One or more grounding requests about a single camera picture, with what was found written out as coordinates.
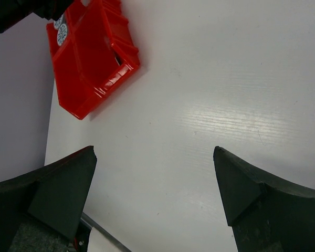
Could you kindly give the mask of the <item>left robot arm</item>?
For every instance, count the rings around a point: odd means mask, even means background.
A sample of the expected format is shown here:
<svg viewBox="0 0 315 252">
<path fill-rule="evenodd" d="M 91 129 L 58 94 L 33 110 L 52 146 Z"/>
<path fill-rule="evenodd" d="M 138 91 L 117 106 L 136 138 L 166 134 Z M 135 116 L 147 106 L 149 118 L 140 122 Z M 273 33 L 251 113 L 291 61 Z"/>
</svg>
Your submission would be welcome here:
<svg viewBox="0 0 315 252">
<path fill-rule="evenodd" d="M 0 0 L 0 34 L 31 13 L 58 20 L 73 0 Z"/>
</svg>

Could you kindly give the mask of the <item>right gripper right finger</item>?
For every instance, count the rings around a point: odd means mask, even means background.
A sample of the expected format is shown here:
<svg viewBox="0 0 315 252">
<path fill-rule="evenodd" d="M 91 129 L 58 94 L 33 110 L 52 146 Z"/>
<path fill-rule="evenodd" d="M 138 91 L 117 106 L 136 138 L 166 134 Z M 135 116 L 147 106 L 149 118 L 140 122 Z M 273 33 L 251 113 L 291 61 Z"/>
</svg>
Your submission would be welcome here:
<svg viewBox="0 0 315 252">
<path fill-rule="evenodd" d="M 315 190 L 216 146 L 215 173 L 238 251 L 315 251 Z"/>
</svg>

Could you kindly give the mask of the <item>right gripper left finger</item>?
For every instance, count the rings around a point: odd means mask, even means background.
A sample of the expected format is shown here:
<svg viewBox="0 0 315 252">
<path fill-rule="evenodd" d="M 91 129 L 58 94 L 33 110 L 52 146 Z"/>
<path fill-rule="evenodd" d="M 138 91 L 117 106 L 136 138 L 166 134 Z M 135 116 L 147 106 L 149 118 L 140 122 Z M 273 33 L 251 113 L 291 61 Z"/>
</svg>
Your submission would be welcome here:
<svg viewBox="0 0 315 252">
<path fill-rule="evenodd" d="M 0 251 L 67 251 L 97 165 L 92 146 L 0 182 Z"/>
</svg>

